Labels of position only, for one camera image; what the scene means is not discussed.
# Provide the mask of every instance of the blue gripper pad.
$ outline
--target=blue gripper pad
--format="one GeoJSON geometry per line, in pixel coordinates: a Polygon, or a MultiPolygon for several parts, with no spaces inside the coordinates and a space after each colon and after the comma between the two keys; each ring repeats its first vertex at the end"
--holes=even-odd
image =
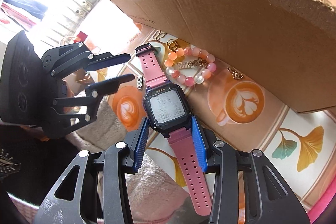
{"type": "Polygon", "coordinates": [[[194,147],[198,159],[198,164],[202,169],[202,172],[206,172],[208,169],[208,163],[207,163],[207,156],[206,156],[206,150],[205,145],[202,139],[202,135],[200,131],[203,131],[201,125],[197,122],[197,119],[193,115],[192,117],[192,125],[191,125],[191,132],[194,142],[194,147]]]}
{"type": "Polygon", "coordinates": [[[145,153],[146,144],[148,140],[148,134],[149,134],[149,120],[146,119],[144,124],[142,125],[139,141],[134,150],[133,168],[136,173],[138,172],[138,170],[142,165],[143,154],[145,153]]]}

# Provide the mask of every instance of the smartwatch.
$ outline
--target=smartwatch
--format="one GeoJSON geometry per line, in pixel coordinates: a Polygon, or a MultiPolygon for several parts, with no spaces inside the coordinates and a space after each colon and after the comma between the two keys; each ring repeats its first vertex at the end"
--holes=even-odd
{"type": "Polygon", "coordinates": [[[135,49],[147,85],[143,106],[151,128],[167,138],[175,153],[196,213],[206,216],[211,199],[192,138],[193,114],[182,88],[167,79],[154,51],[149,43],[135,49]]]}

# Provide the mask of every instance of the ginkgo leaf print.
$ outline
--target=ginkgo leaf print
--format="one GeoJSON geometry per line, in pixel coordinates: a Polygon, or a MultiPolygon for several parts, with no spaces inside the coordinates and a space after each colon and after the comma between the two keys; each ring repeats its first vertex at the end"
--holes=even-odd
{"type": "Polygon", "coordinates": [[[292,140],[286,140],[281,133],[281,142],[279,146],[272,153],[272,158],[283,160],[285,157],[289,157],[297,147],[297,142],[292,140]]]}
{"type": "Polygon", "coordinates": [[[157,148],[149,147],[147,149],[163,153],[167,157],[169,157],[174,162],[174,166],[175,166],[175,181],[176,181],[176,183],[179,186],[181,186],[181,187],[187,186],[187,184],[185,183],[184,177],[183,177],[183,173],[182,173],[181,167],[180,167],[179,162],[177,161],[176,157],[173,157],[173,156],[169,155],[167,152],[162,151],[162,150],[157,149],[157,148]]]}
{"type": "Polygon", "coordinates": [[[322,126],[314,128],[307,136],[300,136],[295,131],[280,128],[279,130],[287,131],[299,138],[301,143],[299,160],[296,169],[298,172],[306,169],[317,159],[318,153],[322,150],[324,129],[322,126]]]}

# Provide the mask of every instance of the gold chain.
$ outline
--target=gold chain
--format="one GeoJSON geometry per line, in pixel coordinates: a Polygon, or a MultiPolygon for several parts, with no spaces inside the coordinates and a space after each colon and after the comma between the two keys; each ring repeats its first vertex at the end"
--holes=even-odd
{"type": "Polygon", "coordinates": [[[242,73],[237,72],[234,68],[227,68],[227,70],[232,74],[235,80],[239,80],[244,77],[242,73]]]}

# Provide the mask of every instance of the cardboard box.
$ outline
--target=cardboard box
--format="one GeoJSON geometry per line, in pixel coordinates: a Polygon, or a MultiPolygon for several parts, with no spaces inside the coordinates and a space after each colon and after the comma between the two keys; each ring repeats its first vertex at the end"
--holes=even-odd
{"type": "Polygon", "coordinates": [[[336,106],[336,14],[321,0],[111,0],[215,53],[298,113],[336,106]]]}

